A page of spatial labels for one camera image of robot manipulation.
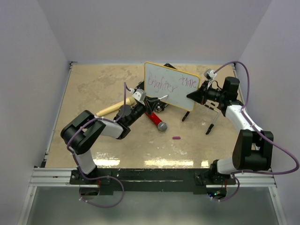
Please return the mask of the yellow framed whiteboard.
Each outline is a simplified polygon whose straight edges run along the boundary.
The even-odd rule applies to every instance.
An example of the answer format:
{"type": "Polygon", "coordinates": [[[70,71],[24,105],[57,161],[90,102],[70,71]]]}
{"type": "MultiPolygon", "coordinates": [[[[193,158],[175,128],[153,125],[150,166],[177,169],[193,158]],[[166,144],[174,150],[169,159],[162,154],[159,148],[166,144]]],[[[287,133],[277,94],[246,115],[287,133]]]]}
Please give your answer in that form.
{"type": "Polygon", "coordinates": [[[148,97],[160,98],[162,102],[192,111],[195,101],[187,98],[198,90],[200,77],[188,72],[162,66],[152,62],[144,64],[144,90],[148,97]]]}

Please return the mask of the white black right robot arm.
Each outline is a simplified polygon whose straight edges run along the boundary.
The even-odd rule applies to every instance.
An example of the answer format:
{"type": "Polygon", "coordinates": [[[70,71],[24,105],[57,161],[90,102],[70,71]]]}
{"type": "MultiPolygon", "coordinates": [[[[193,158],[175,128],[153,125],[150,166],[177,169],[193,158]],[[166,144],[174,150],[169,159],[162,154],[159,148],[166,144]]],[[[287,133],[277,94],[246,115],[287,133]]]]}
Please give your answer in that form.
{"type": "Polygon", "coordinates": [[[237,99],[240,81],[226,77],[222,89],[214,89],[205,81],[201,87],[187,94],[187,98],[204,105],[208,100],[218,103],[217,108],[239,132],[232,156],[215,160],[211,165],[209,179],[220,184],[226,174],[237,171],[264,172],[270,169],[272,145],[261,138],[245,119],[243,104],[237,99]]]}

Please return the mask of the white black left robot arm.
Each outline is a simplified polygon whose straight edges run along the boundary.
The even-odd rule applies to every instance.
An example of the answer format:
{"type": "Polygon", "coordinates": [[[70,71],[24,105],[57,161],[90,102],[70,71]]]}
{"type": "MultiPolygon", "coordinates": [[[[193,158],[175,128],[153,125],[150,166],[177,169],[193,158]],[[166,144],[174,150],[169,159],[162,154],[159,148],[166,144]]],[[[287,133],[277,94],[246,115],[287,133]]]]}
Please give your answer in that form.
{"type": "Polygon", "coordinates": [[[97,117],[85,110],[62,129],[60,136],[85,183],[92,184],[97,179],[98,169],[90,150],[94,142],[101,135],[119,140],[125,138],[130,132],[130,126],[143,114],[151,114],[159,102],[157,97],[146,97],[134,106],[123,104],[113,120],[97,117]]]}

